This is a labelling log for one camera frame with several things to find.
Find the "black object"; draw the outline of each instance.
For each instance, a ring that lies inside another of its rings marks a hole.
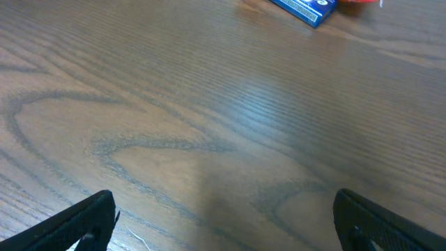
[[[106,251],[115,217],[112,192],[102,190],[51,218],[0,242],[0,251]]]
[[[333,214],[343,251],[446,251],[446,239],[348,189],[336,194]]]

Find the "wood grain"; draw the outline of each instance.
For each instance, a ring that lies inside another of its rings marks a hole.
[[[444,1],[0,1],[0,239],[101,189],[110,250],[340,250],[350,188],[446,236]]]

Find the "box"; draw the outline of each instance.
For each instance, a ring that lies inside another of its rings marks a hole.
[[[271,0],[284,10],[317,28],[333,12],[337,0]]]

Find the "white string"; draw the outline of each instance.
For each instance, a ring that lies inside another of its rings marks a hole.
[[[146,243],[146,241],[145,241],[143,238],[141,238],[141,237],[139,237],[138,235],[134,234],[134,232],[132,232],[132,230],[130,230],[130,228],[127,227],[127,229],[128,229],[128,231],[130,231],[130,233],[132,233],[132,234],[134,235],[134,237],[136,237],[138,240],[140,240],[140,241],[142,241],[142,242],[144,243],[144,245],[146,246],[146,248],[147,248],[148,251],[152,251],[152,250],[147,246],[147,243]]]

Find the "white wire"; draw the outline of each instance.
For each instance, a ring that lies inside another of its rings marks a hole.
[[[132,232],[132,230],[130,230],[130,228],[127,227],[127,229],[128,229],[128,231],[130,231],[130,233],[133,234],[134,237],[136,237],[138,240],[140,240],[140,241],[142,241],[142,242],[144,243],[144,245],[146,246],[146,248],[147,248],[148,251],[152,251],[152,250],[147,246],[147,243],[146,243],[146,241],[145,241],[143,238],[139,237],[139,236],[136,235],[134,232]]]

